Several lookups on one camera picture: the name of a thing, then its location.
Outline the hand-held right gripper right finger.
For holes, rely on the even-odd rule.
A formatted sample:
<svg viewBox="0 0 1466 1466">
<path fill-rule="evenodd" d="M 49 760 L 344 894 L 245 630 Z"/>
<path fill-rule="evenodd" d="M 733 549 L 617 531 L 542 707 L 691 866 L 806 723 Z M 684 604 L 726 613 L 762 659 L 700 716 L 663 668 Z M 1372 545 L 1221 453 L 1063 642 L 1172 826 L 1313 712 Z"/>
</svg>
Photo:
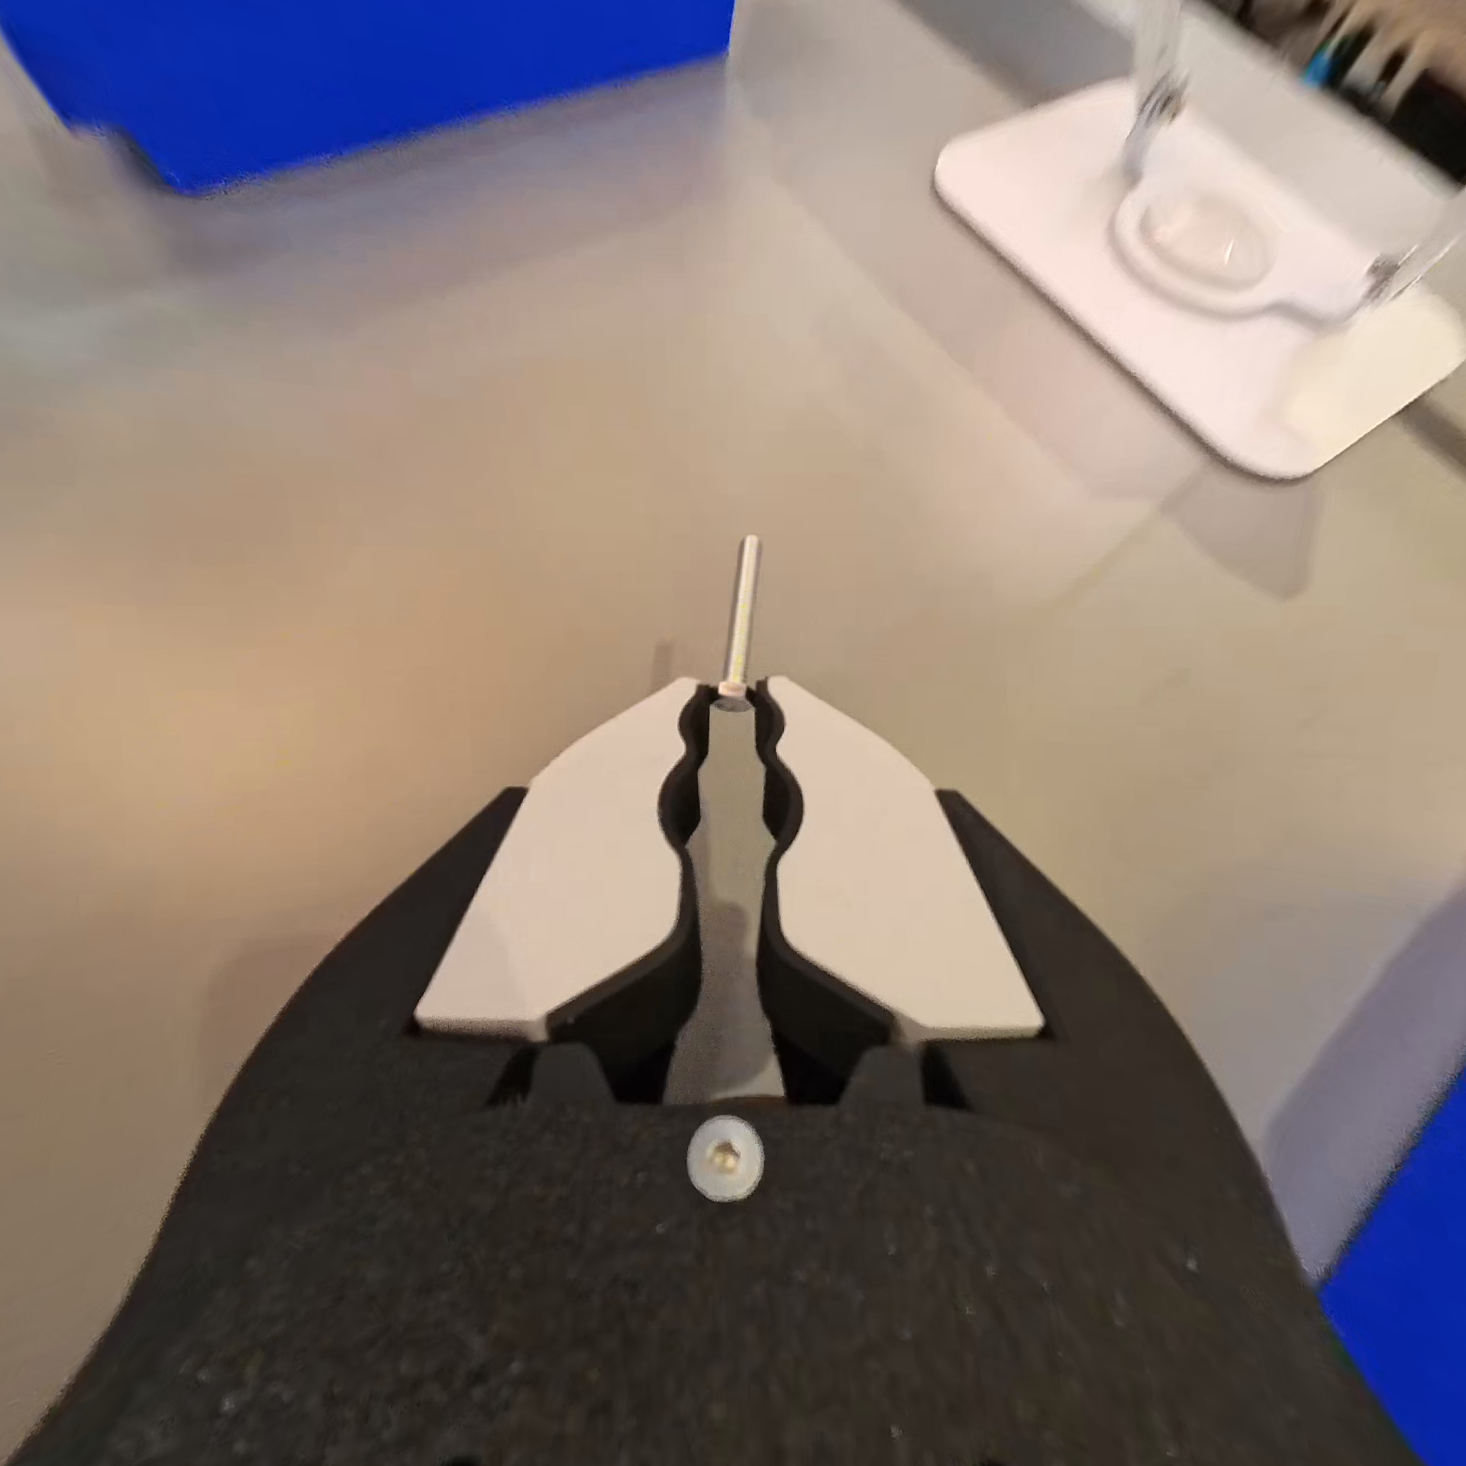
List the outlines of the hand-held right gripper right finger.
<svg viewBox="0 0 1466 1466">
<path fill-rule="evenodd" d="M 781 674 L 755 687 L 755 753 L 755 984 L 790 1107 L 834 1105 L 871 1052 L 920 1074 L 931 1046 L 1045 1033 L 944 793 Z"/>
</svg>

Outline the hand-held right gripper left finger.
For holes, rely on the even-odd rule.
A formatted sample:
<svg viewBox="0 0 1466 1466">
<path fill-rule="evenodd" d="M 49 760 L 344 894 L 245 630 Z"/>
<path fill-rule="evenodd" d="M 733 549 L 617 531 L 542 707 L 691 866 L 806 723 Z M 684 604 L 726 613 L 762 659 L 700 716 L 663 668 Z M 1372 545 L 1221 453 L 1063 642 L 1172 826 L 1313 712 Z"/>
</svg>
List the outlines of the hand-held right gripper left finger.
<svg viewBox="0 0 1466 1466">
<path fill-rule="evenodd" d="M 416 1002 L 432 1037 L 583 1046 L 641 1098 L 702 986 L 702 685 L 671 681 L 528 784 Z"/>
</svg>

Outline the steel hex bolt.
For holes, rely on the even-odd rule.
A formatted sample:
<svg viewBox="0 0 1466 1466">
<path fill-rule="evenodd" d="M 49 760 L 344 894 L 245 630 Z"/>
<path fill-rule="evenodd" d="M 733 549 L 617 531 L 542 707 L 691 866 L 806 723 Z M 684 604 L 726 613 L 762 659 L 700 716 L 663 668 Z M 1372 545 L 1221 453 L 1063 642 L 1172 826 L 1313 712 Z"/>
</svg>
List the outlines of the steel hex bolt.
<svg viewBox="0 0 1466 1466">
<path fill-rule="evenodd" d="M 742 712 L 751 707 L 746 670 L 753 635 L 759 556 L 759 536 L 744 536 L 735 560 L 724 655 L 717 685 L 717 707 L 728 712 Z"/>
</svg>

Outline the grey desk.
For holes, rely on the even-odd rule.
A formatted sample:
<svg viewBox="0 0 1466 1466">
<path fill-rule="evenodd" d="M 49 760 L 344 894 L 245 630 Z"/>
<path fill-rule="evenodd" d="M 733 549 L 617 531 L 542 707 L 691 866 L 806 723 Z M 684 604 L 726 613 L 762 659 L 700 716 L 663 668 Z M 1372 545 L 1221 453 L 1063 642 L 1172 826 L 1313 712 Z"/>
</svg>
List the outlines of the grey desk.
<svg viewBox="0 0 1466 1466">
<path fill-rule="evenodd" d="M 1462 371 L 1291 485 L 970 237 L 1128 4 L 740 4 L 722 65 L 199 200 L 3 57 L 3 1457 L 309 971 L 722 653 L 959 789 L 1179 1020 L 1322 1277 L 1462 1066 Z"/>
</svg>

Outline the white display stand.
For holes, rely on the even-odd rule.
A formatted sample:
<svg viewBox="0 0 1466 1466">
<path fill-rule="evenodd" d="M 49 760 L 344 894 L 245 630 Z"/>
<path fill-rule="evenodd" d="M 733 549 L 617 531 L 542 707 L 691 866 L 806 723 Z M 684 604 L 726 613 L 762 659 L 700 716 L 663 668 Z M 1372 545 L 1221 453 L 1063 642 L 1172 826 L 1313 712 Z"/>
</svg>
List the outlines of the white display stand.
<svg viewBox="0 0 1466 1466">
<path fill-rule="evenodd" d="M 1304 479 L 1450 376 L 1462 321 L 1423 283 L 1462 193 L 1368 255 L 1184 112 L 1181 4 L 1140 4 L 1129 77 L 937 154 L 942 206 L 1234 468 Z"/>
</svg>

